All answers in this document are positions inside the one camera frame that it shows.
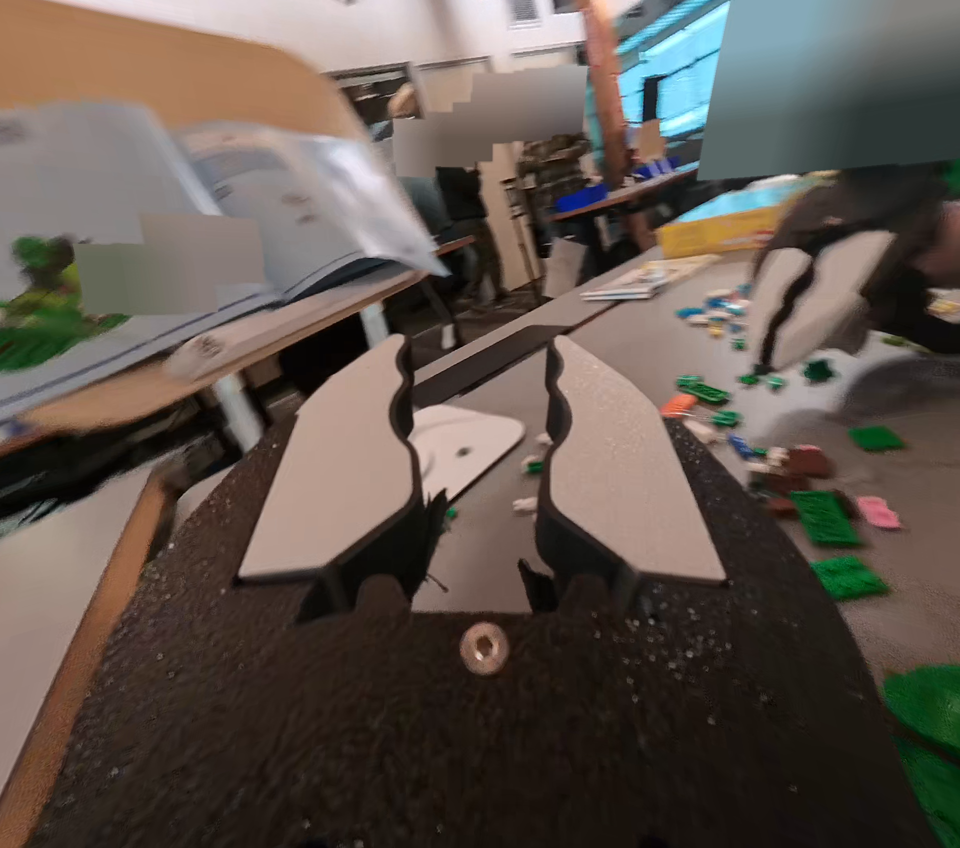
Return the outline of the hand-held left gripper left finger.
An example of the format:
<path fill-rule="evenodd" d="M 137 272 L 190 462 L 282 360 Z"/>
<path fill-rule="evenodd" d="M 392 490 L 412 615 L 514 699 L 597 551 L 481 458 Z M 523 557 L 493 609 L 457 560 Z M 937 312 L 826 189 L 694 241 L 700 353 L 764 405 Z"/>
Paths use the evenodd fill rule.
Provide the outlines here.
<path fill-rule="evenodd" d="M 392 335 L 303 403 L 238 581 L 336 577 L 388 530 L 423 513 L 411 390 L 409 340 Z"/>

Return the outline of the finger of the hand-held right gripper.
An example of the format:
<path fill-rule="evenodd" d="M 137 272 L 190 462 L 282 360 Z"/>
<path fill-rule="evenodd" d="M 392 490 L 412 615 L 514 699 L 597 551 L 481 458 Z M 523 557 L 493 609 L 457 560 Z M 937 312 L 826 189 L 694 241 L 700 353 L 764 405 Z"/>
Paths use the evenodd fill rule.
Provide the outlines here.
<path fill-rule="evenodd" d="M 768 252 L 752 279 L 749 349 L 754 370 L 785 370 L 815 349 L 815 320 L 807 294 L 812 255 L 798 248 Z"/>
<path fill-rule="evenodd" d="M 863 308 L 862 291 L 887 254 L 890 231 L 863 231 L 825 248 L 813 263 L 812 281 L 802 290 L 774 333 L 771 367 L 786 370 L 815 352 L 829 350 Z"/>

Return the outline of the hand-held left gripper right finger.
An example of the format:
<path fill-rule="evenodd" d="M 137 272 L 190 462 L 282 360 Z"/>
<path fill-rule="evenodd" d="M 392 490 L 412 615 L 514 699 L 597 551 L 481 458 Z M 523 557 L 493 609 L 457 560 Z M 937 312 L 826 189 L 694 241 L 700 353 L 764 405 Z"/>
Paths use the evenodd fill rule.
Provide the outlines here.
<path fill-rule="evenodd" d="M 721 586 L 727 572 L 655 404 L 569 337 L 547 347 L 534 543 L 559 591 L 647 579 Z"/>

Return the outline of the pile of lego pieces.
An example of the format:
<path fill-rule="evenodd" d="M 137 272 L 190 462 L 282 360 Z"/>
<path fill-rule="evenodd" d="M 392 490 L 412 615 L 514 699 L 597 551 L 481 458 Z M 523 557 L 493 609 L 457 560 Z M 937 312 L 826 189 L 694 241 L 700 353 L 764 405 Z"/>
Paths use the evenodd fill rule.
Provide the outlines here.
<path fill-rule="evenodd" d="M 827 359 L 807 362 L 802 378 L 810 385 L 822 385 L 836 377 Z M 742 415 L 730 407 L 731 394 L 709 385 L 695 374 L 679 375 L 677 394 L 693 393 L 700 400 L 694 417 L 679 419 L 707 446 L 722 439 L 739 458 L 747 474 L 747 489 L 774 518 L 799 521 L 808 540 L 830 549 L 857 549 L 862 546 L 855 522 L 878 530 L 896 531 L 903 525 L 898 514 L 880 496 L 856 496 L 845 502 L 839 490 L 814 487 L 835 474 L 832 460 L 817 445 L 762 447 L 751 444 L 738 428 Z M 873 454 L 899 451 L 904 441 L 886 426 L 848 430 L 854 446 Z M 859 600 L 889 592 L 887 583 L 856 555 L 843 555 L 812 563 L 812 569 L 835 602 Z"/>

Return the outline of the lego instruction booklet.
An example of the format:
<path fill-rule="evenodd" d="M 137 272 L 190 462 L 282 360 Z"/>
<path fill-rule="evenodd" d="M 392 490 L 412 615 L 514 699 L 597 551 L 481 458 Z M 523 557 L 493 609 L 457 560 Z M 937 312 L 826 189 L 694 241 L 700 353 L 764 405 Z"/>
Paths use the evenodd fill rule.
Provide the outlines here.
<path fill-rule="evenodd" d="M 2 112 L 1 416 L 379 269 L 446 276 L 367 141 L 147 108 Z"/>

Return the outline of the pile of blue white bricks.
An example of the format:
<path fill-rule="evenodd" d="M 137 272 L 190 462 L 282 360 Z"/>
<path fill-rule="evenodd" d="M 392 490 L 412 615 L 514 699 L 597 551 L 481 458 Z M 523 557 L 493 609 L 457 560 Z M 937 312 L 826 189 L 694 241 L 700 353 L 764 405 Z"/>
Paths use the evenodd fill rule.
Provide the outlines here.
<path fill-rule="evenodd" d="M 678 320 L 704 328 L 712 337 L 740 335 L 746 330 L 751 307 L 752 285 L 710 290 L 698 304 L 675 310 Z"/>

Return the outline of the yellow and blue cardboard box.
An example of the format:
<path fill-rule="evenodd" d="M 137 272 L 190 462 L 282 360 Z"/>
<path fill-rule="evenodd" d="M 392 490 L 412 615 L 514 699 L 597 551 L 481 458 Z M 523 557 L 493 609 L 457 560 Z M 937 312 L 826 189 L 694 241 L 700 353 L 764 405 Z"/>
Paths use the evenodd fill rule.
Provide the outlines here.
<path fill-rule="evenodd" d="M 665 259 L 759 249 L 809 186 L 793 180 L 718 195 L 659 228 L 657 245 Z"/>

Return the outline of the thin paper booklet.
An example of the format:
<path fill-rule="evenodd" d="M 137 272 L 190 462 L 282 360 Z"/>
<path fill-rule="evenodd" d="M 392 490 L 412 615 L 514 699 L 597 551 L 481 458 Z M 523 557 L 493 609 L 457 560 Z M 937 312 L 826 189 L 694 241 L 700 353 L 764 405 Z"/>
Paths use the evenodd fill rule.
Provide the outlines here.
<path fill-rule="evenodd" d="M 598 288 L 582 290 L 580 298 L 589 302 L 614 303 L 649 300 L 713 266 L 720 258 L 719 254 L 704 254 L 646 262 Z"/>

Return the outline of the white paper bag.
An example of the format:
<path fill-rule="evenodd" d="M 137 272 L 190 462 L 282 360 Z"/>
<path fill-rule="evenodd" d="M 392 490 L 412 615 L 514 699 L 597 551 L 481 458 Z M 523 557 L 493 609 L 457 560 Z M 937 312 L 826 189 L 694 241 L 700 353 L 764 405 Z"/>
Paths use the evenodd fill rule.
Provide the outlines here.
<path fill-rule="evenodd" d="M 574 290 L 581 282 L 587 247 L 572 238 L 553 238 L 545 260 L 543 295 L 555 300 Z"/>

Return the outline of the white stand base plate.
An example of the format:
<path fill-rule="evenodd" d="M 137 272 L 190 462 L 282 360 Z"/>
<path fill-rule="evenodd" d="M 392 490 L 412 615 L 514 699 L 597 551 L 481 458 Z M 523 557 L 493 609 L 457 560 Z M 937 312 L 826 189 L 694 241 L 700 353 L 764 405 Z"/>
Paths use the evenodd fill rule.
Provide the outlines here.
<path fill-rule="evenodd" d="M 495 467 L 526 435 L 524 424 L 502 415 L 432 406 L 413 412 L 409 436 L 424 500 L 453 502 Z"/>

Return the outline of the reddish wooden post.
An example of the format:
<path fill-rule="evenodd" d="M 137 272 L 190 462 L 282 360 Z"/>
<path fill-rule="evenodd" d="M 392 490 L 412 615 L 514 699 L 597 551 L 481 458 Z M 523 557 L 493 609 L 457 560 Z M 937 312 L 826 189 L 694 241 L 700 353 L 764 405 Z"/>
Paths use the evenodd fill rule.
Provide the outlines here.
<path fill-rule="evenodd" d="M 611 189 L 622 186 L 631 159 L 619 91 L 617 39 L 609 0 L 577 0 L 585 31 L 586 57 L 594 110 L 603 142 L 604 179 Z"/>

